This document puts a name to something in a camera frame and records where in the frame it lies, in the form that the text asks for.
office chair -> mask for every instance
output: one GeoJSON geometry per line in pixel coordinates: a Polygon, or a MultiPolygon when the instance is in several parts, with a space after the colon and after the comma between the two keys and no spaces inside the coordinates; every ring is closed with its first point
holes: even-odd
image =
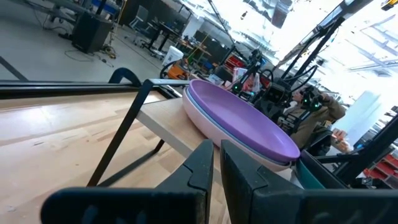
{"type": "Polygon", "coordinates": [[[134,45],[139,44],[140,41],[144,41],[142,39],[138,39],[139,37],[143,37],[146,39],[148,36],[150,36],[150,26],[146,24],[147,18],[148,10],[142,6],[139,6],[136,17],[128,25],[129,28],[134,31],[134,38],[132,39],[134,45]]]}

stacked plates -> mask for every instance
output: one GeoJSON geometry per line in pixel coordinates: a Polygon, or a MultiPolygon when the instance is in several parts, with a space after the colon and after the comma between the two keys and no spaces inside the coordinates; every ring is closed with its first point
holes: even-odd
{"type": "Polygon", "coordinates": [[[291,138],[261,112],[232,93],[202,80],[184,89],[183,107],[195,126],[217,146],[227,139],[273,171],[300,156],[291,138]]]}

black metal bracket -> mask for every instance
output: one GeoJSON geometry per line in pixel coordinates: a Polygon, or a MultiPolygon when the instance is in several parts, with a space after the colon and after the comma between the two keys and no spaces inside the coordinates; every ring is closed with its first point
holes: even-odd
{"type": "Polygon", "coordinates": [[[359,157],[358,154],[353,154],[353,155],[337,154],[335,156],[316,156],[315,159],[322,164],[330,164],[330,163],[348,162],[357,159],[358,157],[359,157]]]}
{"type": "MultiPolygon", "coordinates": [[[[87,186],[92,187],[92,186],[97,186],[102,175],[104,174],[106,168],[108,167],[109,163],[111,162],[114,154],[118,150],[120,144],[122,143],[124,137],[126,136],[127,132],[129,131],[129,128],[131,127],[131,124],[137,117],[138,113],[141,110],[141,106],[144,104],[145,99],[149,95],[150,91],[152,91],[152,88],[154,86],[180,86],[180,85],[188,85],[189,81],[185,80],[164,80],[164,79],[148,79],[145,80],[144,83],[141,86],[141,89],[138,91],[138,94],[134,101],[132,102],[129,111],[127,112],[126,116],[124,117],[122,123],[120,124],[120,127],[116,131],[116,134],[114,135],[111,143],[109,144],[108,148],[106,149],[102,159],[100,160],[97,168],[95,169],[93,175],[91,176],[90,181],[88,182],[87,186]]],[[[157,147],[151,151],[149,154],[144,155],[143,157],[146,157],[147,159],[150,158],[149,155],[154,155],[155,153],[159,152],[160,148],[163,145],[163,140],[160,140],[158,143],[157,147]]],[[[129,165],[131,168],[135,168],[145,162],[147,159],[138,159],[140,163],[135,164],[135,165],[129,165]]],[[[126,175],[126,172],[128,170],[121,170],[120,172],[117,173],[116,176],[112,176],[110,179],[111,180],[105,180],[104,183],[106,185],[110,185],[120,179],[123,174],[126,175]]]]}
{"type": "Polygon", "coordinates": [[[326,189],[347,189],[348,186],[339,178],[332,174],[326,167],[324,167],[311,154],[304,150],[301,152],[300,160],[305,167],[312,173],[312,175],[326,188],[326,189]]]}
{"type": "MultiPolygon", "coordinates": [[[[301,191],[300,188],[262,166],[230,141],[222,140],[220,157],[221,176],[232,224],[293,223],[291,219],[275,216],[280,213],[279,205],[284,201],[283,198],[265,204],[259,199],[276,192],[301,191]]],[[[284,217],[291,218],[289,210],[284,210],[284,217]]]]}

person's hand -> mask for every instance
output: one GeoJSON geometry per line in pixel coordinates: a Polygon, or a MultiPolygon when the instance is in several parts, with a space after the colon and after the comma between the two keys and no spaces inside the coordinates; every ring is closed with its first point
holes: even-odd
{"type": "Polygon", "coordinates": [[[351,151],[351,146],[346,141],[337,141],[333,146],[337,150],[339,150],[340,152],[343,152],[343,153],[347,153],[347,152],[351,151]]]}
{"type": "Polygon", "coordinates": [[[343,130],[337,129],[335,128],[333,130],[333,137],[337,140],[337,141],[343,141],[345,136],[347,135],[347,133],[343,130]]]}
{"type": "Polygon", "coordinates": [[[322,103],[327,103],[329,102],[329,95],[327,93],[321,93],[320,94],[320,101],[322,103]]]}

metal leg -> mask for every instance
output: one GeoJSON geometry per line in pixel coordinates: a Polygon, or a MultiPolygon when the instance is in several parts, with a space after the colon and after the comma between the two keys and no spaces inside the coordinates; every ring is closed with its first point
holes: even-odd
{"type": "Polygon", "coordinates": [[[116,134],[114,135],[114,137],[113,137],[111,143],[109,144],[108,148],[106,149],[101,161],[99,162],[97,168],[95,169],[94,174],[91,176],[91,179],[87,184],[88,187],[96,186],[98,184],[98,182],[100,181],[106,168],[108,167],[109,163],[111,162],[112,157],[116,153],[116,150],[118,150],[118,147],[122,143],[123,138],[129,131],[129,128],[130,128],[132,122],[136,119],[138,113],[140,112],[141,106],[144,104],[145,99],[147,98],[153,85],[154,84],[150,80],[146,80],[142,84],[142,87],[139,90],[136,98],[132,102],[132,104],[129,108],[129,111],[127,112],[122,123],[120,124],[119,129],[116,131],[116,134]]]}
{"type": "Polygon", "coordinates": [[[157,38],[159,37],[159,35],[160,35],[160,28],[158,28],[158,29],[156,30],[155,35],[154,35],[153,38],[150,40],[149,45],[147,46],[147,48],[148,48],[150,51],[152,51],[151,48],[152,48],[154,42],[155,42],[155,41],[157,40],[157,38]]]}
{"type": "MultiPolygon", "coordinates": [[[[54,5],[54,7],[52,8],[52,10],[53,10],[54,12],[58,12],[60,9],[61,9],[61,7],[58,6],[58,5],[54,5]]],[[[55,16],[50,16],[49,21],[50,21],[50,22],[54,22],[54,20],[55,20],[55,16]]]]}
{"type": "Polygon", "coordinates": [[[135,168],[139,167],[141,164],[145,163],[148,159],[150,159],[153,155],[157,154],[164,144],[164,140],[161,139],[154,150],[148,152],[147,154],[143,155],[136,161],[132,162],[125,168],[121,169],[119,172],[113,174],[110,178],[104,180],[103,182],[99,183],[98,187],[109,187],[112,184],[116,183],[118,180],[122,179],[125,175],[133,171],[135,168]]]}
{"type": "Polygon", "coordinates": [[[158,51],[160,51],[160,52],[162,51],[162,48],[163,48],[164,44],[166,44],[166,41],[167,41],[167,39],[169,38],[169,36],[170,36],[170,33],[166,33],[166,36],[164,37],[164,39],[163,39],[161,45],[160,45],[159,48],[157,49],[158,51]]]}

